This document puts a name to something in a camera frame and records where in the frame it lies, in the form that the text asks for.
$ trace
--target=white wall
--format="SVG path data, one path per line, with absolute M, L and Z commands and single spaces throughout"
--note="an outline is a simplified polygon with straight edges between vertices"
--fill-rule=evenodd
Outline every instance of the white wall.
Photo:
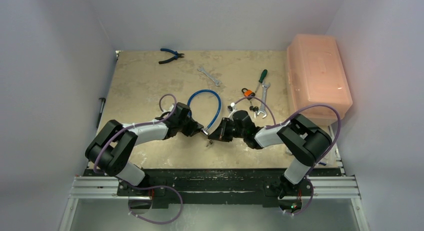
M 423 230 L 423 0 L 345 0 L 337 37 L 353 98 L 338 145 L 372 230 Z
M 1 230 L 57 230 L 115 53 L 88 0 L 0 0 Z
M 116 50 L 284 50 L 343 0 L 90 0 Z

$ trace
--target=screwdriver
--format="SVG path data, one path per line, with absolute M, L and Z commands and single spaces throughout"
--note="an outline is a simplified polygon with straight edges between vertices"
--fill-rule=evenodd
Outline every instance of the screwdriver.
M 267 76 L 267 73 L 268 73 L 268 70 L 264 69 L 262 73 L 260 74 L 259 83 L 257 84 L 256 90 L 254 91 L 255 94 L 258 92 L 259 86 L 264 81 L 265 77 Z

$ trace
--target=translucent orange bin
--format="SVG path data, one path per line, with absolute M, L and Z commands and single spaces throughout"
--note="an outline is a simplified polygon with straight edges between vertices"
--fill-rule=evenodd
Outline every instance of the translucent orange bin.
M 343 118 L 352 106 L 336 39 L 327 35 L 298 34 L 287 48 L 287 93 L 290 112 L 325 103 Z M 302 112 L 317 125 L 334 123 L 336 115 L 326 107 Z

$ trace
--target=robotic arm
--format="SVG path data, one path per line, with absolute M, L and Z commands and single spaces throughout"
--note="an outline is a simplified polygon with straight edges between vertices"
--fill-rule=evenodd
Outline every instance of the robotic arm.
M 245 110 L 232 112 L 232 120 L 223 118 L 218 128 L 212 132 L 210 140 L 231 142 L 242 138 L 252 149 L 262 149 L 271 145 L 285 144 L 295 159 L 280 177 L 279 198 L 287 192 L 295 191 L 308 171 L 329 148 L 332 140 L 321 128 L 301 114 L 284 125 L 258 127 Z
M 189 112 L 189 106 L 178 102 L 173 115 L 164 122 L 126 130 L 116 140 L 113 140 L 116 143 L 114 147 L 109 145 L 106 148 L 100 157 L 98 167 L 109 176 L 117 176 L 134 186 L 139 185 L 146 174 L 128 161 L 134 146 L 153 140 L 166 140 L 174 137 L 178 132 L 188 137 L 199 133 L 204 127 L 194 121 L 189 116 Z M 163 119 L 167 113 L 169 114 L 169 112 L 164 112 L 161 117 L 156 117 L 154 121 Z M 85 157 L 94 163 L 107 141 L 117 132 L 129 126 L 133 126 L 133 124 L 121 124 L 116 120 L 108 121 L 88 146 Z

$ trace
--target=green screwdriver handle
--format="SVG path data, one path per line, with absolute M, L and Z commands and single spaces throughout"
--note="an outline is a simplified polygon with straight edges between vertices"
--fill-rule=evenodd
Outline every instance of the green screwdriver handle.
M 262 84 L 262 82 L 264 81 L 265 77 L 267 76 L 267 73 L 268 73 L 268 70 L 266 70 L 266 69 L 264 69 L 262 71 L 262 74 L 260 75 L 260 78 L 259 78 L 259 83 Z

